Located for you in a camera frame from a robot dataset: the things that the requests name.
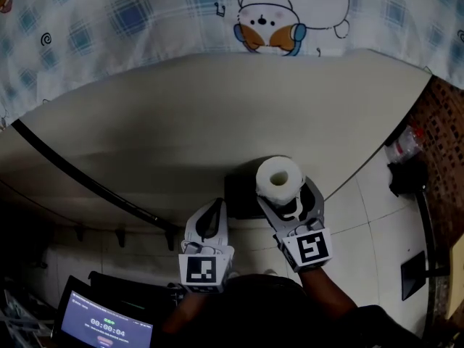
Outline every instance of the black stand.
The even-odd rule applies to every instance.
[[[426,253],[420,252],[401,265],[401,300],[405,301],[426,284],[426,278],[449,276],[450,267],[426,270]]]

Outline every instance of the black cable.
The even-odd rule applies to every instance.
[[[77,224],[77,225],[82,225],[82,223],[79,223],[78,221],[73,220],[73,219],[69,219],[68,217],[65,217],[64,215],[58,214],[57,212],[53,211],[52,209],[49,209],[48,207],[45,207],[45,206],[39,204],[38,202],[36,202],[36,201],[30,199],[30,198],[27,197],[26,195],[22,194],[22,193],[19,192],[18,190],[16,190],[16,189],[14,189],[13,187],[11,187],[9,184],[3,182],[2,179],[0,179],[0,183],[1,183],[1,184],[4,184],[6,187],[8,187],[9,189],[11,189],[13,192],[15,192],[16,194],[19,194],[22,198],[27,199],[28,201],[30,201],[30,202],[32,202],[33,204],[35,204],[35,205],[41,207],[42,209],[46,210],[47,212],[50,212],[50,213],[52,213],[52,214],[55,214],[55,215],[57,215],[57,216],[59,216],[59,217],[61,217],[61,218],[63,218],[63,219],[69,220],[70,222],[73,222],[73,223],[75,223],[75,224]]]
[[[44,156],[48,161],[53,165],[58,167],[62,172],[68,174],[72,179],[82,184],[88,190],[94,192],[96,195],[100,196],[102,199],[111,202],[113,205],[116,205],[122,210],[129,212],[130,214],[153,224],[167,232],[175,233],[177,227],[172,223],[167,222],[166,220],[161,219],[153,215],[150,212],[138,207],[137,205],[132,204],[126,199],[118,196],[116,193],[110,191],[108,188],[102,186],[97,181],[94,181],[85,173],[81,172],[74,165],[70,164],[63,157],[57,154],[53,149],[51,149],[47,144],[45,144],[36,134],[34,134],[26,125],[20,120],[16,120],[12,123],[13,128],[32,146],[34,147],[42,156]]]

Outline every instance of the white floor tile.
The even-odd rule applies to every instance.
[[[101,231],[84,229],[83,240],[81,242],[78,240],[74,227],[57,225],[54,227],[52,242],[56,245],[100,252],[102,250],[102,234],[103,232]]]
[[[324,217],[325,226],[331,233],[345,231],[368,222],[356,178],[347,181],[326,201]]]
[[[102,242],[103,253],[166,257],[177,256],[179,244],[178,239],[174,238],[174,250],[171,252],[165,235],[126,233],[124,247],[121,247],[114,232],[104,232]]]
[[[46,269],[23,266],[21,269],[22,280],[39,299],[48,303],[53,308],[58,308],[59,292],[56,251],[48,248],[45,251],[43,261],[47,264]]]
[[[102,253],[76,249],[68,246],[55,246],[57,251],[58,292],[61,298],[67,279],[74,276],[90,285],[88,275],[92,270],[102,272]]]
[[[376,259],[369,225],[332,236],[333,258],[324,271],[358,306],[378,305]]]
[[[272,249],[277,247],[275,233],[272,228],[229,230],[229,245],[236,252]]]
[[[388,164],[385,151],[381,149],[356,174],[369,221],[392,214],[412,202],[404,196],[396,197],[390,191],[392,174]]]
[[[426,250],[421,214],[416,204],[370,224],[376,251],[380,304],[400,325],[423,333],[428,304],[428,283],[404,302],[401,300],[401,264]]]
[[[237,252],[233,258],[232,268],[241,276],[274,270],[279,276],[287,277],[285,257],[276,247],[253,252]]]
[[[181,282],[177,256],[147,257],[104,254],[103,274],[160,286],[166,286],[169,282]]]

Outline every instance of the curved table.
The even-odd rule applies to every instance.
[[[223,195],[227,172],[273,154],[292,157],[327,198],[382,145],[429,78],[369,51],[196,55],[84,86],[21,120],[93,179],[184,224]],[[13,128],[0,146],[0,178],[43,206],[96,228],[148,226],[71,180]],[[0,197],[19,200],[5,188]]]

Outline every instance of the person's hand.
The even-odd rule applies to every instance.
[[[188,293],[163,323],[162,331],[167,334],[178,333],[200,313],[207,298],[208,296],[204,294]]]
[[[299,278],[307,296],[330,319],[337,320],[357,308],[355,302],[327,276],[322,268],[300,272]]]

